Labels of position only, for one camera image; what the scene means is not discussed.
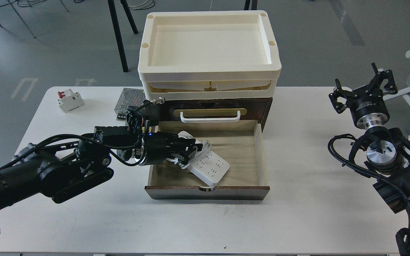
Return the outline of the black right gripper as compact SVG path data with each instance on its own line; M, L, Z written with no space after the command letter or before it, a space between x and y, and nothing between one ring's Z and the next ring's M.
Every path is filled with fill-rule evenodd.
M394 81L392 70L384 71L378 69L375 63L371 63L374 70L374 78L369 82L367 88L360 87L353 92L344 90L340 80L335 79L336 88L329 94L330 102L338 114L349 108L354 126L359 129L368 129L368 119L379 120L383 125L389 120L389 112L383 100L385 95L395 95L398 92Z

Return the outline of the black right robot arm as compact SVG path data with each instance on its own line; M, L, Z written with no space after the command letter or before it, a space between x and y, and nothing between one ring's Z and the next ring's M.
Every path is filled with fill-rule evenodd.
M394 213L405 210L408 227L400 229L396 243L401 256L410 255L410 141L399 128L387 129L389 112L384 95L398 92L391 70L384 71L372 63L374 78L353 91L336 88L329 99L337 113L349 109L356 128L365 130L363 136L345 133L334 136L328 143L330 154L343 166L356 173L375 178L375 190Z

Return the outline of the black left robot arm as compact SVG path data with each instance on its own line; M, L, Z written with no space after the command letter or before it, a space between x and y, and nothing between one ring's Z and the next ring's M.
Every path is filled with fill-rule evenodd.
M41 193L63 203L109 181L112 159L126 166L159 164L164 160L187 167L209 144L175 133L152 132L158 124L143 109L164 98L129 106L125 126L96 126L93 133L59 134L29 144L0 167L0 210Z

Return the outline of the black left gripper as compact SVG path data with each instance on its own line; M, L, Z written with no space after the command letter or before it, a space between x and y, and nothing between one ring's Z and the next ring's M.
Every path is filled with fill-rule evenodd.
M144 157L139 165L159 164L166 159L185 168L198 149L195 141L195 138L184 138L174 133L149 133L144 141Z

